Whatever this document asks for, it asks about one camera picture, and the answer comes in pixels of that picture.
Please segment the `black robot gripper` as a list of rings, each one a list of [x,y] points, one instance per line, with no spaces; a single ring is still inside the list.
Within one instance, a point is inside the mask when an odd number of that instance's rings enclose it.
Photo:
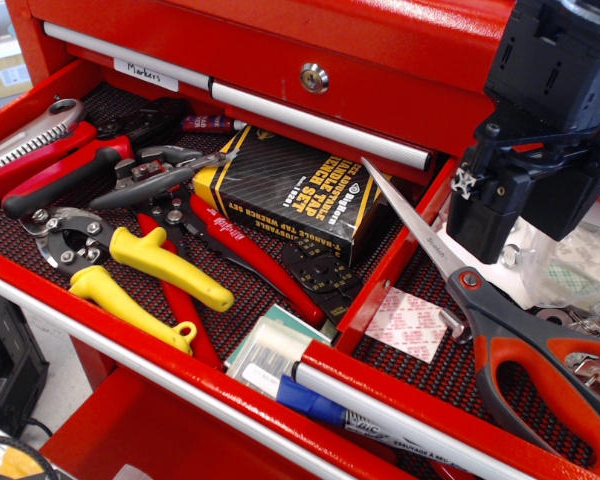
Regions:
[[[520,214],[559,241],[600,196],[600,1],[516,2],[484,91],[447,233],[493,264]]]

